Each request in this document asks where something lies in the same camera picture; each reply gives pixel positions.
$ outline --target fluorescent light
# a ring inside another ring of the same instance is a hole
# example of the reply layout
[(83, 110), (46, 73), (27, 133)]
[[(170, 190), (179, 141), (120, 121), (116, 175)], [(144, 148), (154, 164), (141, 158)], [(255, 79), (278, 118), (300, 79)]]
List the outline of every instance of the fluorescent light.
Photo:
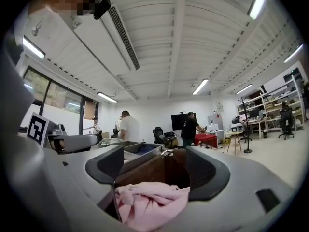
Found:
[(31, 86), (28, 85), (28, 84), (25, 84), (25, 83), (24, 83), (24, 86), (25, 86), (25, 87), (28, 87), (28, 88), (30, 88), (30, 89), (33, 89), (33, 87), (31, 87)]
[(39, 58), (43, 59), (45, 57), (45, 53), (37, 49), (28, 39), (23, 38), (23, 45), (27, 47), (31, 52), (37, 55)]
[(249, 84), (248, 86), (244, 87), (241, 91), (238, 91), (236, 94), (238, 95), (240, 92), (246, 90), (247, 88), (249, 88), (249, 87), (251, 87), (251, 86), (252, 86), (252, 84)]
[(297, 52), (299, 52), (299, 50), (303, 47), (303, 44), (301, 44), (290, 56), (288, 56), (284, 63), (286, 63), (287, 61), (289, 61)]
[(193, 95), (196, 95), (203, 87), (204, 85), (208, 82), (208, 79), (204, 79), (201, 84), (197, 87), (197, 89), (193, 92)]
[(255, 0), (253, 7), (249, 10), (249, 16), (255, 20), (259, 15), (265, 0)]
[(99, 96), (101, 96), (101, 97), (107, 99), (107, 100), (110, 101), (110, 102), (118, 103), (118, 101), (112, 99), (111, 97), (108, 97), (107, 95), (103, 94), (102, 92), (98, 92), (97, 94), (98, 94)]
[(68, 104), (72, 105), (72, 106), (78, 106), (78, 107), (81, 107), (80, 105), (77, 105), (77, 104), (74, 104), (74, 103), (70, 103), (68, 102)]

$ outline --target dark pants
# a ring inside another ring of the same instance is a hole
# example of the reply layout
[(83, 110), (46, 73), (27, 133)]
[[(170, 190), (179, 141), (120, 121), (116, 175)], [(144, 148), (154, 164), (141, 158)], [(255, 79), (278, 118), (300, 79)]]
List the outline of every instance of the dark pants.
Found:
[(183, 138), (183, 148), (186, 149), (187, 146), (191, 146), (191, 144), (193, 143), (193, 139), (184, 139)]

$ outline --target ceiling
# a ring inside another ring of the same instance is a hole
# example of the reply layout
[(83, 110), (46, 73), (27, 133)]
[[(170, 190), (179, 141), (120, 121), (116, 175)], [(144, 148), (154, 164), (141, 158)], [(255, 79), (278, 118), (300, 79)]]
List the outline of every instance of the ceiling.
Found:
[[(276, 74), (301, 37), (277, 0), (267, 0), (256, 20), (252, 0), (111, 0), (140, 68), (131, 68), (117, 42), (91, 15), (65, 17), (48, 10), (31, 15), (25, 35), (52, 64), (119, 102), (191, 95), (235, 94)], [(31, 29), (41, 20), (38, 36)]]

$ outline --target white floor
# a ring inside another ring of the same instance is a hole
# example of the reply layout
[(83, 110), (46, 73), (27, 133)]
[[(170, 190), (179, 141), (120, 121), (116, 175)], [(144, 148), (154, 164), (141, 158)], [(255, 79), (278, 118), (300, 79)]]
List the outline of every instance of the white floor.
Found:
[[(304, 171), (307, 171), (309, 163), (309, 125), (305, 125), (304, 130), (297, 130), (295, 137), (289, 136), (284, 140), (284, 137), (278, 138), (280, 132), (268, 133), (268, 138), (259, 139), (257, 133), (250, 135), (249, 149), (252, 153), (246, 154), (243, 152), (247, 148), (244, 140), (241, 141), (242, 152), (239, 146), (236, 149), (237, 157), (244, 157), (257, 161), (269, 168), (278, 177), (284, 180), (293, 188), (298, 188), (304, 177)], [(227, 151), (227, 145), (223, 149), (225, 154), (234, 155), (234, 148)]]

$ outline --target pink cloth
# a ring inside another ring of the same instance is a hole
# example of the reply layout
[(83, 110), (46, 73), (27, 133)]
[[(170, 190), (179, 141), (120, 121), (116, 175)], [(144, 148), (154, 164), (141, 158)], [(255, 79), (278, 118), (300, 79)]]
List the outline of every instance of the pink cloth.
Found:
[(138, 231), (152, 231), (185, 208), (189, 192), (190, 187), (179, 189), (160, 182), (142, 182), (118, 187), (115, 195), (124, 224)]

